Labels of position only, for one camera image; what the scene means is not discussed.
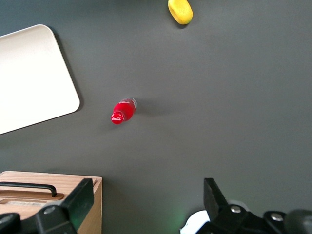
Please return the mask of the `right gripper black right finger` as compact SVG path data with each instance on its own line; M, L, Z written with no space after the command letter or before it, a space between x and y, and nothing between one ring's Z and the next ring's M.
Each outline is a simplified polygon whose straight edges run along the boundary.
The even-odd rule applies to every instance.
M263 220L240 205L227 202L212 178L204 179L204 207L209 216L201 234L262 234Z

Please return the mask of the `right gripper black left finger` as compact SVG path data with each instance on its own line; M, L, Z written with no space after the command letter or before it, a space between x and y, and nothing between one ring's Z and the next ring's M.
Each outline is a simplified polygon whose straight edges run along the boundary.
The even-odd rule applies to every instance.
M35 215L38 233L76 234L93 203L93 181L84 178L60 204L46 206Z

